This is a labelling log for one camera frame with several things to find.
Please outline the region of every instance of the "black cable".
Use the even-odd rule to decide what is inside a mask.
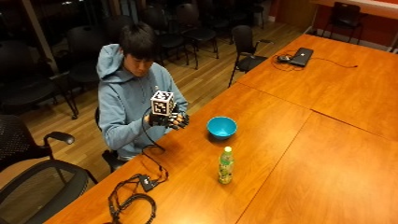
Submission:
[[[358,67],[358,65],[343,65],[343,64],[341,64],[341,63],[337,63],[337,62],[334,62],[333,60],[329,60],[329,59],[325,59],[325,58],[311,58],[311,59],[318,59],[318,60],[327,61],[327,62],[334,63],[334,64],[337,64],[338,66],[345,67],[345,68],[355,68],[355,67]]]
[[[150,138],[150,136],[149,136],[149,134],[148,134],[148,132],[146,132],[146,130],[145,130],[145,128],[144,128],[144,118],[145,118],[145,115],[146,115],[146,113],[148,113],[149,110],[150,110],[150,107],[145,110],[145,112],[144,112],[144,114],[142,114],[142,120],[141,120],[142,131],[144,131],[144,133],[145,133],[145,135],[146,135],[149,141],[152,142],[152,144],[153,144],[154,146],[157,146],[157,147],[161,149],[161,151],[165,151],[164,147],[162,147],[160,144],[157,144],[156,141]]]
[[[157,165],[158,165],[158,167],[160,167],[160,171],[161,171],[161,176],[160,176],[160,178],[158,179],[154,179],[153,180],[153,187],[156,187],[160,183],[162,183],[162,182],[165,182],[166,180],[168,180],[168,178],[169,178],[169,172],[168,172],[168,170],[161,166],[161,164],[144,152],[144,150],[148,148],[148,147],[156,147],[156,146],[153,146],[153,145],[148,145],[144,149],[142,149],[142,155],[152,161],[152,162],[154,162]],[[162,178],[162,170],[164,170],[164,172],[165,172],[165,178],[164,178],[164,180],[161,180],[161,178]]]
[[[120,221],[121,211],[125,210],[126,207],[133,203],[133,201],[136,201],[138,199],[145,199],[152,205],[150,217],[145,223],[150,224],[153,221],[153,218],[156,217],[157,205],[156,205],[153,198],[146,194],[137,193],[137,187],[138,187],[141,176],[142,176],[141,174],[137,174],[137,175],[133,175],[132,177],[129,177],[125,181],[121,181],[117,184],[116,188],[113,189],[113,191],[108,197],[108,205],[109,205],[109,213],[112,216],[112,224],[121,223],[121,221]],[[132,183],[136,184],[136,188],[133,188],[132,195],[125,199],[125,201],[122,203],[120,203],[117,192],[125,184],[132,184]]]
[[[290,54],[283,54],[283,55],[274,55],[273,56],[273,59],[271,59],[271,65],[273,65],[273,67],[275,68],[275,69],[278,69],[278,70],[281,70],[281,71],[283,71],[283,72],[291,72],[291,71],[301,71],[301,70],[303,70],[303,68],[298,68],[297,69],[297,67],[295,66],[293,66],[291,64],[289,64],[289,63],[279,63],[278,61],[277,61],[277,57],[278,56],[291,56]],[[277,66],[274,66],[275,64],[286,64],[287,66],[286,66],[286,69],[283,69],[283,68],[279,68],[279,67],[277,67]]]

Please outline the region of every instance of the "white cube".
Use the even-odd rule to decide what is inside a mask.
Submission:
[[[174,94],[168,91],[157,91],[150,98],[152,113],[156,115],[169,116],[174,109]]]

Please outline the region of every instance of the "laptop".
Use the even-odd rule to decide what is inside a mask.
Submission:
[[[311,58],[311,55],[313,55],[311,49],[299,48],[295,55],[290,59],[290,64],[305,67]]]

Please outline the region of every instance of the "person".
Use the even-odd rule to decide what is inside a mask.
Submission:
[[[154,63],[157,50],[154,31],[140,22],[122,28],[120,44],[106,45],[100,51],[98,126],[121,161],[129,161],[152,143],[144,130],[154,141],[172,130],[153,125],[156,116],[145,114],[150,111],[156,91],[173,92],[176,109],[181,113],[186,111],[188,103],[174,80],[166,69]],[[178,114],[173,122],[180,125],[184,116]]]

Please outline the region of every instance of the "blue bowl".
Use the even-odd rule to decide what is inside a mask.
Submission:
[[[209,133],[219,140],[227,139],[237,131],[237,124],[233,119],[214,117],[207,122]]]

